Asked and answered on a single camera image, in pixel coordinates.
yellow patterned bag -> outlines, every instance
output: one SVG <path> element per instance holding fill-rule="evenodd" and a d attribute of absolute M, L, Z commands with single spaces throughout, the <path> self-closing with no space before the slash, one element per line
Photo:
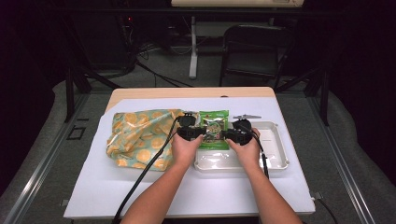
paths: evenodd
<path fill-rule="evenodd" d="M 134 113 L 117 113 L 112 134 L 107 140 L 106 154 L 118 166 L 144 169 L 163 146 L 180 109 L 157 109 Z M 171 142 L 150 170 L 164 171 L 172 162 Z"/>

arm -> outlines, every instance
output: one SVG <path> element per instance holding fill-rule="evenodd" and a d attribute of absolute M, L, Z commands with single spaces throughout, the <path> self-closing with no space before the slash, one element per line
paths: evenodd
<path fill-rule="evenodd" d="M 203 136 L 189 142 L 175 134 L 172 142 L 174 164 L 132 203 L 121 223 L 162 223 L 189 169 Z"/>
<path fill-rule="evenodd" d="M 250 181 L 262 223 L 302 223 L 289 204 L 277 192 L 270 180 L 265 176 L 259 164 L 260 148 L 253 138 L 244 146 L 237 145 L 230 139 L 227 143 L 238 155 Z"/>

black device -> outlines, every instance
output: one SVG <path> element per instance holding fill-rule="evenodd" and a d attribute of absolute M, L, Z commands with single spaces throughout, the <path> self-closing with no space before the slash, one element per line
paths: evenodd
<path fill-rule="evenodd" d="M 225 138 L 229 138 L 241 146 L 246 145 L 253 137 L 251 124 L 247 119 L 239 119 L 233 122 L 233 129 L 228 129 L 223 134 Z"/>
<path fill-rule="evenodd" d="M 194 126 L 196 118 L 192 114 L 192 112 L 184 112 L 184 116 L 178 118 L 180 127 L 177 128 L 177 133 L 187 141 L 197 138 L 200 134 L 206 134 L 206 127 Z"/>

white container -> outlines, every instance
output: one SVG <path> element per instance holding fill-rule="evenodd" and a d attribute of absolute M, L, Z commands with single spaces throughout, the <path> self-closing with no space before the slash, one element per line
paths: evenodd
<path fill-rule="evenodd" d="M 260 142 L 266 156 L 269 172 L 283 171 L 289 166 L 289 160 L 280 139 L 277 125 L 272 121 L 251 122 L 251 126 L 260 132 Z M 228 150 L 207 150 L 198 148 L 194 167 L 203 173 L 243 172 L 236 153 Z"/>

green package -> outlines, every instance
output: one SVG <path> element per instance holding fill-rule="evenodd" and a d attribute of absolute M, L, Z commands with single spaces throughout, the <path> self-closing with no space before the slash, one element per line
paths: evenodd
<path fill-rule="evenodd" d="M 200 149 L 229 149 L 222 132 L 228 130 L 228 110 L 200 111 L 199 115 L 201 127 L 206 127 L 206 135 Z"/>

